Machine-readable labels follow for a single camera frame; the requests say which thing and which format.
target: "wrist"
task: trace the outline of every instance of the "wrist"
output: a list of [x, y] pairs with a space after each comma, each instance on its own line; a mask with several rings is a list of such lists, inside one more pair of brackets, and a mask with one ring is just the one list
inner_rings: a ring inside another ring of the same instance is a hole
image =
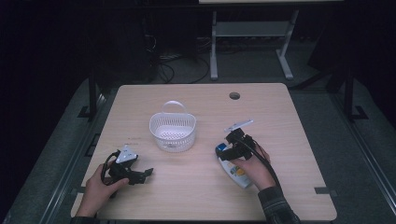
[[262, 191], [263, 189], [268, 189], [271, 187], [276, 186], [275, 180], [270, 176], [270, 177], [265, 177], [255, 183], [257, 189], [259, 191]]
[[90, 211], [89, 209], [84, 209], [80, 207], [76, 212], [76, 217], [95, 217], [96, 212]]

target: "round hole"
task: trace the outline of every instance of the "round hole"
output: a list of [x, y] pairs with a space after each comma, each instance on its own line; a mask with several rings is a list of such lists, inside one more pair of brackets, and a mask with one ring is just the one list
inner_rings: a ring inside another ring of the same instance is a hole
[[241, 98], [241, 95], [238, 92], [233, 91], [230, 93], [230, 98], [233, 100], [238, 100], [239, 98]]

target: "white plastic basket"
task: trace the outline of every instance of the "white plastic basket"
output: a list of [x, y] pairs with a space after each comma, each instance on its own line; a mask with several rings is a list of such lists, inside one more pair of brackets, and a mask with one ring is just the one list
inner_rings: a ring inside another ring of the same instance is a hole
[[[179, 105], [184, 113], [165, 113], [168, 105]], [[186, 107], [178, 101], [168, 101], [163, 105], [163, 112], [153, 115], [149, 129], [154, 135], [160, 149], [167, 152], [188, 150], [195, 140], [196, 118], [187, 113]]]

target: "basket handle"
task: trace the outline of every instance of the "basket handle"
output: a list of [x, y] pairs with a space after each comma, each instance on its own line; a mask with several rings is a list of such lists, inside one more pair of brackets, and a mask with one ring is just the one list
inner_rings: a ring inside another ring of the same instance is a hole
[[184, 106], [184, 105], [183, 105], [181, 102], [179, 102], [179, 101], [168, 101], [168, 102], [166, 102], [165, 104], [163, 104], [163, 113], [165, 112], [165, 108], [166, 108], [168, 105], [180, 105], [180, 106], [184, 109], [184, 113], [187, 114], [186, 106]]

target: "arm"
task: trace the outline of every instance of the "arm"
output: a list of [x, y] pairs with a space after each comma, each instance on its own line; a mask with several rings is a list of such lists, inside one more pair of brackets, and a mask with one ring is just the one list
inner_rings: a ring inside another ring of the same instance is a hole
[[98, 166], [93, 176], [87, 181], [87, 187], [81, 204], [76, 212], [76, 216], [71, 219], [70, 224], [99, 223], [94, 218], [96, 213], [106, 204], [114, 192], [128, 184], [129, 179], [124, 178], [112, 185], [105, 185], [101, 179], [102, 169], [103, 164]]
[[[256, 150], [270, 161], [269, 155], [260, 146], [256, 145]], [[291, 210], [281, 189], [276, 186], [269, 171], [257, 157], [252, 156], [247, 161], [236, 159], [232, 163], [243, 169], [249, 179], [259, 189], [259, 199], [262, 203], [262, 210], [267, 223], [300, 223], [300, 219]]]

